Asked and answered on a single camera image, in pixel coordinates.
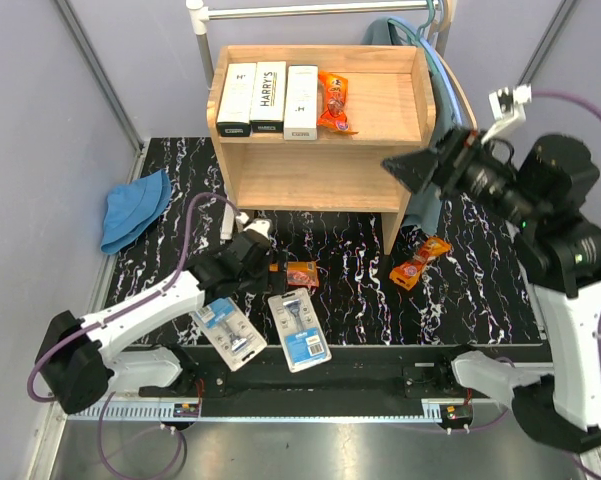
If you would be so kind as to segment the orange razor pack horizontal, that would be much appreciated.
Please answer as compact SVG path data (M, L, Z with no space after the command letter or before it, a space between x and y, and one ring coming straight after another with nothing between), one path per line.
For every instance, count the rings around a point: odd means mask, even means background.
M282 267L279 267L277 263L272 263L269 266L269 271L277 273L279 271L286 271L286 284L289 286L298 287L318 287L319 286L319 275L317 265L314 261L308 262L287 262Z

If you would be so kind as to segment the orange razor pack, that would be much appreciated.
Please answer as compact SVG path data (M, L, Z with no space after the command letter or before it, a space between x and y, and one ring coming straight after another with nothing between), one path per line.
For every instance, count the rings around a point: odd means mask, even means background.
M356 135L346 115L348 80L335 73L319 71L318 81L322 87L323 111L317 119L317 126L340 134Z
M394 284L409 291L418 283L427 265L450 252L451 249L452 246L441 238L430 237L419 247L410 260L391 270L389 279Z

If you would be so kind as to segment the white h razor box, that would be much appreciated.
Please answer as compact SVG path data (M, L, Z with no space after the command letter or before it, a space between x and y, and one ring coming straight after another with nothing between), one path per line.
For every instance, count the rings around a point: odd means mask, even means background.
M288 68L283 138L286 141L317 139L318 67Z
M256 63L232 63L228 66L216 119L222 137L248 137L250 113L256 77Z

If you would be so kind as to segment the white Harry's razor box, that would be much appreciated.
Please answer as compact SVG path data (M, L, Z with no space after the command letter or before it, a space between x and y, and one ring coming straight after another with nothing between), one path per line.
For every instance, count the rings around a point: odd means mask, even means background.
M287 63L258 62L250 109L253 134L281 133L284 124Z

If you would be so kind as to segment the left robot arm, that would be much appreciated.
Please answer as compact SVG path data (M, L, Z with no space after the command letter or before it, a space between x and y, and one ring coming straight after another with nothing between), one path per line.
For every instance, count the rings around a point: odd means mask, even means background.
M271 224L256 220L228 243L178 263L164 280L104 310L49 322L27 380L31 399L56 402L69 415L98 402L122 377L127 347L171 320L236 293L267 290Z

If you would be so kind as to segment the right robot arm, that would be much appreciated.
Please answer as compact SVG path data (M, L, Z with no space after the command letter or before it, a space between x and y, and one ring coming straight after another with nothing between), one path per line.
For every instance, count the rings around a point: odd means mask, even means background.
M461 346L438 362L434 384L450 397L477 391L534 441L583 454L601 446L601 228L581 212L599 170L587 146L563 134L541 136L520 167L499 160L496 146L482 131L455 127L382 166L410 192L465 195L516 228L553 369L540 374Z

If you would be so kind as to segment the wooden two-tier shelf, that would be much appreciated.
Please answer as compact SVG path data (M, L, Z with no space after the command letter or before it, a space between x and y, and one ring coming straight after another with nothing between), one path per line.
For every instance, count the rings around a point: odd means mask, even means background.
M316 70L313 119L297 132L223 136L218 113L232 64L283 62ZM378 213L390 252L410 193L383 159L424 148L436 122L425 51L413 46L253 45L221 50L207 123L227 195L243 210Z

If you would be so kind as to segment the white H razor box on shelf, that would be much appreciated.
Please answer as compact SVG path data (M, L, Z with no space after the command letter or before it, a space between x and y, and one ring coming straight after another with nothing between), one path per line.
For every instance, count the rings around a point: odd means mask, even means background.
M250 113L256 77L256 63L232 63L228 66L216 119L222 137L248 137Z

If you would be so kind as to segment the light blue hanger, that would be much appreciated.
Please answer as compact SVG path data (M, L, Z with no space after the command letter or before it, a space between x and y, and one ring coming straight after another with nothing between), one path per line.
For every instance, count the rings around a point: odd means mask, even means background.
M452 111L451 119L455 124L462 125L463 115L461 113L458 98L436 50L426 39L416 32L414 27L403 19L390 17L388 19L388 26L393 45L416 46L424 49L429 69L434 75L437 75L440 78L442 83L441 89L444 91L444 96L449 100Z

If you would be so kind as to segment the Gillette blister pack left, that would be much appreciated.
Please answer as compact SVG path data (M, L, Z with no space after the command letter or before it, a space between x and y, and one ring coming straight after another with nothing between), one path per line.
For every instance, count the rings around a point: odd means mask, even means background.
M193 319L232 372L267 347L264 337L230 298L198 309Z

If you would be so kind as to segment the gillette blister pack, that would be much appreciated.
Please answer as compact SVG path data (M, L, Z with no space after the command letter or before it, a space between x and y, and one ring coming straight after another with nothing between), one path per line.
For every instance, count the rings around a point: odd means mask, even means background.
M264 337L230 298L198 309L193 319L232 372L267 347Z
M332 354L307 288L272 296L268 305L291 373L331 360Z

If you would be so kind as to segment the Gillette blister pack centre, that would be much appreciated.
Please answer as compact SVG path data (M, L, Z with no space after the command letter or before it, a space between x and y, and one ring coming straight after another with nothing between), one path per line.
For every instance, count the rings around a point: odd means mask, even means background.
M307 288L272 296L268 305L291 373L331 360L332 354Z

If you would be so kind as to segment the blue bucket hat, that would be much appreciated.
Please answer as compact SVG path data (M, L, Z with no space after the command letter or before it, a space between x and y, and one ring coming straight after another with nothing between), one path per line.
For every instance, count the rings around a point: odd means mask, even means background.
M171 194L164 169L113 188L107 195L101 252L113 255L133 243L166 210Z

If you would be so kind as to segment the wooden hanger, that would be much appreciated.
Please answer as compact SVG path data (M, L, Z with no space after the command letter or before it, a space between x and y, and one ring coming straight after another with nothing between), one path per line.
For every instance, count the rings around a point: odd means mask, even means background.
M444 59L451 25L455 16L457 2L449 0L434 1L434 19L427 28L427 39L433 42L436 54L441 61L445 73L449 76L452 90L457 96L461 109L463 123L473 129L477 128L477 121L467 95L456 75Z

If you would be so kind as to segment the metal clothes rack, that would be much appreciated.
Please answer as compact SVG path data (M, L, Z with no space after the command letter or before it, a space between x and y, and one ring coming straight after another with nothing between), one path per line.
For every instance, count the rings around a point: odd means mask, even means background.
M448 34L448 30L452 23L452 16L454 15L454 7L449 1L374 1L367 3L330 3L321 5L257 7L229 10L211 10L202 1L188 1L186 6L189 11L193 31L196 35L208 90L213 89L215 78L215 66L211 55L206 27L206 24L211 21L326 16L402 10L431 10L435 12L439 10L442 12L442 23L436 28L436 32L445 36ZM238 60L271 60L281 56L288 56L294 60L307 60L311 55L320 53L326 53L328 58L332 58L332 49L333 48L329 45L238 45L229 56Z

